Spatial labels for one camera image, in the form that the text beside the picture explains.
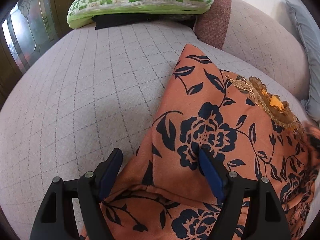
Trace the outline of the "orange black floral garment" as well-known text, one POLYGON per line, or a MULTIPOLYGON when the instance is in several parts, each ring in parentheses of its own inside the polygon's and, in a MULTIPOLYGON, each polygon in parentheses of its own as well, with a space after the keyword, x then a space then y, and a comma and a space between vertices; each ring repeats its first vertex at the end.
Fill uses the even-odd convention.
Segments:
POLYGON ((207 239, 222 202, 200 167, 207 150, 229 172, 267 178, 300 239, 319 173, 319 128, 259 78, 221 70, 187 44, 152 126, 100 204, 114 239, 207 239))

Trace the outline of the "pink grid bed mattress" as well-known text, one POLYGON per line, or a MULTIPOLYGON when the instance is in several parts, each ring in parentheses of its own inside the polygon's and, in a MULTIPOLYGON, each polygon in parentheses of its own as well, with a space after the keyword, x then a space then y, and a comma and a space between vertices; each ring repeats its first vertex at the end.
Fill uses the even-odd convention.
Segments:
POLYGON ((30 237, 52 178, 80 177, 118 147, 129 160, 152 123, 186 44, 213 63, 255 76, 289 103, 300 102, 259 69, 201 42, 171 22, 75 29, 22 76, 1 109, 1 208, 19 239, 30 237))

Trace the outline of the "pink maroon bed headboard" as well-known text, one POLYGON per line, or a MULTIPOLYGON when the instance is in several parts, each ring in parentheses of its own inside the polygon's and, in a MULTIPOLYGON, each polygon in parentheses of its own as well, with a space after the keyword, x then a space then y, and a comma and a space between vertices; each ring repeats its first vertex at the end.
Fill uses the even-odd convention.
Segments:
POLYGON ((214 0, 197 16, 194 32, 202 42, 262 71, 297 99, 308 98, 310 71, 303 46, 256 7, 242 0, 214 0))

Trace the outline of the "black folded cloth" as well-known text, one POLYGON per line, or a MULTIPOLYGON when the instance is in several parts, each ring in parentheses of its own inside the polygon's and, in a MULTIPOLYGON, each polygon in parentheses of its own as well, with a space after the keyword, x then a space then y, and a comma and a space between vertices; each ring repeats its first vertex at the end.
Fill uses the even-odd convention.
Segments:
POLYGON ((193 29, 196 15, 178 15, 178 14, 106 14, 92 17, 92 21, 96 23, 95 29, 104 29, 121 25, 135 24, 140 22, 152 21, 174 21, 193 29))

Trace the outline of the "wooden glass door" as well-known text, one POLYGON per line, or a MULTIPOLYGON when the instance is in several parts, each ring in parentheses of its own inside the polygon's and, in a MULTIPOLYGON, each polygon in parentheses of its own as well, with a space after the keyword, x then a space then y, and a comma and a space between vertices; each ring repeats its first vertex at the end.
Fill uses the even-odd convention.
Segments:
POLYGON ((1 104, 19 79, 71 31, 74 0, 1 0, 1 104))

